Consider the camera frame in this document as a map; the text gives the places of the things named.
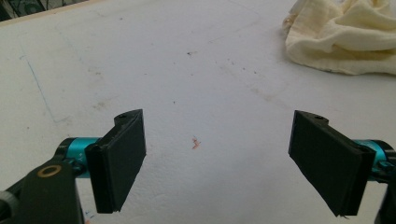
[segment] white work surface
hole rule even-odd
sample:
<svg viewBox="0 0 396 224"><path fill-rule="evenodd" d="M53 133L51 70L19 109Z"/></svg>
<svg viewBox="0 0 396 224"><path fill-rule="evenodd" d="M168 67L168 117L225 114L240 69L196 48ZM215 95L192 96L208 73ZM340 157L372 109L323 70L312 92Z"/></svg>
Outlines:
<svg viewBox="0 0 396 224"><path fill-rule="evenodd" d="M291 124L309 111L396 146L396 77L291 63L293 3L108 0L4 23L0 189L65 138L103 136L143 108L148 155L121 212L96 214L78 180L93 224L374 223L386 186L368 184L357 217L334 217L289 157Z"/></svg>

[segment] small debris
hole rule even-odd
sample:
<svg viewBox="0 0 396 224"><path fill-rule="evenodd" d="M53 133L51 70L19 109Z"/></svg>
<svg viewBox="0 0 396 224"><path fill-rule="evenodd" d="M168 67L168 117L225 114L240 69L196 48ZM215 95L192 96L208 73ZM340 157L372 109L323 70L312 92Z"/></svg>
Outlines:
<svg viewBox="0 0 396 224"><path fill-rule="evenodd" d="M195 136L192 138L192 142L194 143L194 147L192 149L197 149L201 145L201 142L198 142L198 139Z"/></svg>

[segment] black plastic mount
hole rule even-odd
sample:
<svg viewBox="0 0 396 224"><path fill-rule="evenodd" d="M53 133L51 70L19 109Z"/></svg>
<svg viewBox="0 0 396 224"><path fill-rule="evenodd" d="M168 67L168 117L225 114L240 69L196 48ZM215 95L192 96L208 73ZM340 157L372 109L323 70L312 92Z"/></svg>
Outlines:
<svg viewBox="0 0 396 224"><path fill-rule="evenodd" d="M146 156L143 110L114 121L110 132L85 149L98 213L121 210Z"/></svg>
<svg viewBox="0 0 396 224"><path fill-rule="evenodd" d="M289 154L336 216L356 216L375 152L329 126L319 115L295 111Z"/></svg>

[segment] cream cloth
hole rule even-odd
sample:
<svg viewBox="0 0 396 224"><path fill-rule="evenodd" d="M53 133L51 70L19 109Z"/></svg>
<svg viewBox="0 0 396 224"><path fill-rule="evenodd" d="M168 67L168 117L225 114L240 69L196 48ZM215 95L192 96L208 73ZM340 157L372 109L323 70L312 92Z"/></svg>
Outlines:
<svg viewBox="0 0 396 224"><path fill-rule="evenodd" d="M389 0L298 0L284 21L288 57L319 70L396 75Z"/></svg>

